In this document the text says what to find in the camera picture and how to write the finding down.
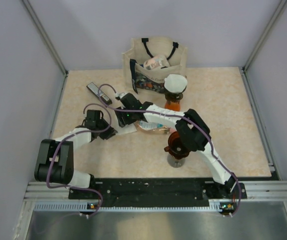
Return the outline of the dark green glass dripper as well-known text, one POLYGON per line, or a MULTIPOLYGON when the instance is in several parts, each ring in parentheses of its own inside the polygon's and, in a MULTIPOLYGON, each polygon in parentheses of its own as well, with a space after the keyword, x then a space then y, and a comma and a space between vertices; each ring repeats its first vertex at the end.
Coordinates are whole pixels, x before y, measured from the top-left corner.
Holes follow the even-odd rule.
POLYGON ((183 91, 174 93, 164 88, 165 99, 170 102, 179 103, 183 99, 183 93, 186 91, 186 89, 187 88, 185 87, 183 91))

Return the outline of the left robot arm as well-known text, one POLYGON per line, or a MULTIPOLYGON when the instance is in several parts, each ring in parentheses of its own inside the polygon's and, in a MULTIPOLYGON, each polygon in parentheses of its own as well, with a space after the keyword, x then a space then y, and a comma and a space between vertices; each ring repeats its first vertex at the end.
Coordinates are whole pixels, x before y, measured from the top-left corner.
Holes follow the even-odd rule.
POLYGON ((41 141, 34 169, 35 180, 79 188, 85 198, 94 197, 97 192, 95 178, 75 169, 74 153, 97 138, 108 140, 116 133, 101 110, 88 109, 81 125, 61 137, 41 141))

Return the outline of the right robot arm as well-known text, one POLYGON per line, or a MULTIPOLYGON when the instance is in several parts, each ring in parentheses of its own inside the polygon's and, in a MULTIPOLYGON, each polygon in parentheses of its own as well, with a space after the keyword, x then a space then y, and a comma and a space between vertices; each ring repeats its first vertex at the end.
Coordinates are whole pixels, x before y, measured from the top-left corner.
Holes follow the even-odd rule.
POLYGON ((218 184, 216 190, 221 197, 228 198, 236 189, 242 190, 236 175, 226 167, 216 152, 210 129, 195 110, 174 111, 148 101, 141 103, 130 92, 116 93, 115 98, 122 103, 122 107, 115 111, 122 113, 127 120, 156 123, 175 129, 185 149, 201 154, 213 181, 218 184))

